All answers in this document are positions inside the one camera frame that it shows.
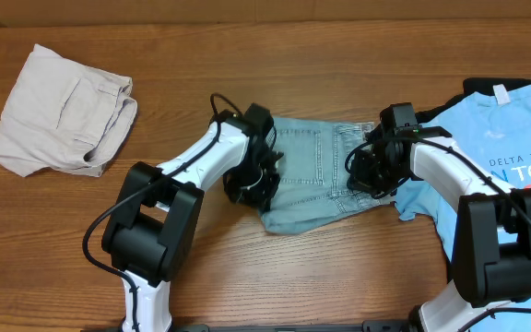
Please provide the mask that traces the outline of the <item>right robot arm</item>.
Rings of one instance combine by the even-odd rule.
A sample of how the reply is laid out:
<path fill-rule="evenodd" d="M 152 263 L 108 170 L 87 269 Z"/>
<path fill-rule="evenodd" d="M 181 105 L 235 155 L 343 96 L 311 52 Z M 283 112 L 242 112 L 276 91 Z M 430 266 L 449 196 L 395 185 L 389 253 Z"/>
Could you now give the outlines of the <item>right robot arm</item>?
<path fill-rule="evenodd" d="M 405 320 L 365 331 L 467 331 L 531 298 L 531 188 L 518 189 L 472 161 L 439 126 L 423 127 L 409 103 L 380 113 L 380 132 L 345 159 L 348 188 L 379 199 L 407 180 L 430 184 L 456 212 L 451 280 Z"/>

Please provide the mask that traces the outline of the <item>light blue denim shorts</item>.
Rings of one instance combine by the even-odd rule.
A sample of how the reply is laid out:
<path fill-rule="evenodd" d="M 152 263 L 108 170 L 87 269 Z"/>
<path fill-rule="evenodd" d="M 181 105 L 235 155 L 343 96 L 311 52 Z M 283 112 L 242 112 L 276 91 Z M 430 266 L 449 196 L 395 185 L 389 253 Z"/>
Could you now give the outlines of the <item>light blue denim shorts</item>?
<path fill-rule="evenodd" d="M 363 211 L 388 205 L 389 197 L 348 189 L 345 160 L 365 142 L 374 123 L 341 123 L 276 117 L 274 150 L 280 183 L 268 211 L 259 213 L 265 230 L 296 235 Z"/>

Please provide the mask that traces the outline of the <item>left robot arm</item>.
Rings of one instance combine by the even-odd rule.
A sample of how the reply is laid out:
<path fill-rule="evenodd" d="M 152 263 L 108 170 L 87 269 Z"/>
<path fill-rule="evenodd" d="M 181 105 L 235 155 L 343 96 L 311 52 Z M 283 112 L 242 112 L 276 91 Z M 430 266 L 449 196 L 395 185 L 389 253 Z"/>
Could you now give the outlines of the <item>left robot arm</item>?
<path fill-rule="evenodd" d="M 127 173 L 101 240 L 124 284 L 123 331 L 168 331 L 170 283 L 191 248 L 205 192 L 221 180 L 233 203 L 268 211 L 282 153 L 270 111 L 216 113 L 208 131 L 177 158 Z"/>

